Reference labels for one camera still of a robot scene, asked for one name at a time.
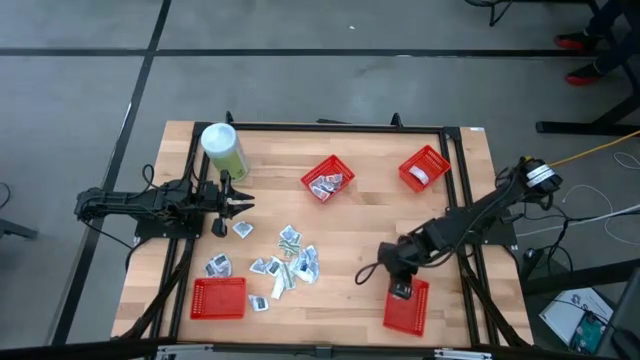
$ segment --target red shoe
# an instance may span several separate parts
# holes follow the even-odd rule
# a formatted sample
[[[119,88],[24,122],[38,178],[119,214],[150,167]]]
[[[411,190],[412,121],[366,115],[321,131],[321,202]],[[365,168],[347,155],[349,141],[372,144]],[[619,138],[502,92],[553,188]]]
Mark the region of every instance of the red shoe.
[[[574,72],[570,72],[564,79],[573,86],[585,86],[593,84],[602,79],[604,75],[600,74],[593,64],[589,64]]]
[[[559,47],[568,50],[578,50],[583,52],[589,52],[595,49],[596,45],[600,41],[599,37],[587,36],[584,32],[557,35],[553,41]]]

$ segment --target wooden table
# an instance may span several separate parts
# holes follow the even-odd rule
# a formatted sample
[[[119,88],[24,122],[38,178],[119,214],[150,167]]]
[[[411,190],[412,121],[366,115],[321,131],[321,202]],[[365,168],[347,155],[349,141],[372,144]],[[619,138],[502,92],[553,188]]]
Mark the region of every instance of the wooden table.
[[[182,176],[193,122],[167,123],[156,161],[155,183]],[[397,167],[425,144],[439,149],[438,137],[425,134],[239,131],[250,163],[248,177],[236,189],[255,196],[255,208],[228,222],[229,235],[220,239],[209,229],[196,241],[182,310],[179,341],[334,344],[359,346],[464,347],[470,345],[457,261],[421,269],[429,282],[425,334],[406,335],[382,326],[389,275],[378,269],[362,286],[355,273],[376,261],[378,244],[395,242],[424,221],[442,216],[447,206],[444,179],[415,194],[398,177]],[[494,189],[494,171],[483,129],[461,129],[474,199]],[[449,144],[459,204],[464,204],[453,144]],[[328,203],[321,204],[300,178],[330,154],[338,155],[355,179]],[[202,150],[198,150],[198,161]],[[218,181],[213,167],[209,179]],[[254,231],[241,239],[231,230],[245,220]],[[258,257],[276,255],[279,232],[293,225],[303,234],[302,245],[315,245],[320,278],[314,285],[297,282],[280,300],[270,298],[274,278],[249,271]],[[133,325],[156,295],[166,255],[167,239],[152,239],[134,253],[113,326],[119,335]],[[177,259],[184,240],[181,241]],[[491,294],[519,335],[532,343],[529,322],[513,259],[500,246],[484,246]],[[203,321],[189,318],[193,281],[204,277],[204,265],[225,252],[234,276],[246,277],[248,293],[269,298],[270,309],[254,312],[247,303],[242,320]],[[168,334],[173,298],[165,306],[161,335]],[[481,338],[486,341],[484,314],[476,301]]]

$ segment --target red tray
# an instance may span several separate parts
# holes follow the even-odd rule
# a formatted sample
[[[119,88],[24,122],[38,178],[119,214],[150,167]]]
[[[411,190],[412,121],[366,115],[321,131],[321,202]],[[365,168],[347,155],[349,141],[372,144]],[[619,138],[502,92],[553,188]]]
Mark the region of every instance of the red tray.
[[[302,179],[300,179],[300,181],[302,181],[302,183],[307,188],[307,190],[311,192],[311,189],[309,188],[309,184],[311,184],[313,180],[317,179],[318,176],[333,175],[338,173],[342,173],[342,184],[340,185],[340,188],[338,189],[338,191],[331,193],[331,195],[329,195],[329,197],[325,201],[322,201],[319,197],[311,193],[311,195],[313,195],[314,198],[320,200],[320,202],[327,202],[335,194],[339,193],[340,191],[342,191],[342,189],[346,188],[347,185],[349,185],[349,183],[351,182],[351,180],[353,180],[353,178],[356,177],[353,171],[351,171],[351,169],[349,169],[347,165],[345,165],[342,161],[340,161],[340,159],[338,159],[337,156],[331,155],[328,158],[326,158],[323,162],[318,164],[318,166],[314,167],[305,176],[303,176]]]
[[[429,283],[414,277],[411,280],[411,287],[413,290],[409,300],[401,299],[391,293],[387,294],[382,324],[389,329],[422,336],[427,314]]]
[[[422,169],[422,171],[429,176],[429,181],[426,184],[423,185],[420,180],[409,172],[409,169],[414,165]],[[415,153],[398,168],[402,180],[415,192],[420,192],[431,186],[431,184],[442,176],[442,174],[449,171],[449,169],[451,169],[451,165],[449,165],[447,160],[440,156],[440,154],[429,145],[420,149],[420,151]]]
[[[191,319],[242,319],[247,303],[245,278],[201,278],[193,285]]]

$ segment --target small red container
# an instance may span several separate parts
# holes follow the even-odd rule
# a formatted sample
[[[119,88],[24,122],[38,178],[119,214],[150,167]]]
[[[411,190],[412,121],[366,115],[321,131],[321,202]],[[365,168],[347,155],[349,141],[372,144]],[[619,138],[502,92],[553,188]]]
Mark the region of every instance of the small red container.
[[[411,287],[413,289],[409,300],[401,299],[391,293],[387,294],[382,324],[389,329],[422,336],[427,314],[429,283],[414,277],[411,280]]]
[[[325,203],[329,201],[329,199],[331,199],[335,194],[339,193],[340,191],[342,191],[342,189],[346,188],[347,185],[349,185],[349,183],[351,182],[351,180],[353,180],[353,178],[356,177],[353,171],[351,171],[351,169],[349,169],[347,165],[345,165],[342,161],[340,161],[340,159],[338,159],[337,156],[331,155],[328,158],[326,158],[318,166],[314,167],[305,176],[303,176],[302,179],[300,179],[300,181],[302,181],[302,183],[307,188],[307,190],[311,192],[311,189],[309,188],[309,184],[311,184],[313,180],[317,179],[318,176],[333,175],[338,173],[342,173],[342,184],[340,184],[340,188],[338,189],[338,191],[331,193],[331,195],[329,195],[329,197],[325,201],[322,201],[319,197],[313,195],[313,192],[311,193],[314,198],[318,199],[320,202]]]
[[[409,169],[412,166],[419,167],[429,176],[429,181],[426,184],[422,184],[418,178],[411,175]],[[451,169],[451,165],[445,160],[438,152],[433,150],[429,145],[426,145],[420,151],[415,153],[409,160],[405,161],[398,168],[400,177],[404,180],[411,189],[415,192],[420,192],[427,187],[431,186],[442,174]]]
[[[191,319],[242,319],[247,304],[245,278],[201,278],[193,285]]]

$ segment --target concrete floor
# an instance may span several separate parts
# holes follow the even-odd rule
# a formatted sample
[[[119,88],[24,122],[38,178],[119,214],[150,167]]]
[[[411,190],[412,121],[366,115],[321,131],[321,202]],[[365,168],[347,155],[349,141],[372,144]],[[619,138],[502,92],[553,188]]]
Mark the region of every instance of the concrete floor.
[[[0,47],[146,48],[160,3],[5,0]],[[451,0],[182,0],[171,6],[160,48],[550,49],[554,34],[579,29],[590,17],[583,5],[516,3],[489,28],[488,12]],[[0,215],[40,231],[36,241],[5,237],[0,242],[0,328],[7,329],[0,334],[1,348],[48,341],[84,231],[72,213],[75,197],[104,176],[141,61],[0,57],[0,181],[12,190]],[[221,120],[226,110],[237,121],[328,118],[363,124],[386,124],[399,112],[406,124],[485,127],[497,170],[525,154],[561,159],[611,139],[539,135],[536,121],[591,121],[630,92],[621,72],[594,86],[567,86],[564,74],[582,64],[577,59],[156,58],[117,189],[143,187],[140,169],[154,162],[167,120]],[[637,203],[640,174],[620,167],[612,154],[640,156],[639,144],[630,140],[562,167],[565,185],[558,201],[573,185],[588,184],[607,194],[616,209]],[[562,207],[577,217],[609,211],[603,199],[583,189]],[[610,229],[633,241],[632,221],[614,220]],[[521,221],[516,229],[522,233],[556,223]],[[564,245],[577,269],[640,256],[640,247],[613,240],[602,225],[568,232]],[[129,240],[133,227],[128,219],[109,218],[104,229]],[[548,245],[556,236],[523,237],[520,248]],[[108,338],[124,279],[124,250],[101,239],[69,341]],[[615,300],[621,288],[601,290]]]

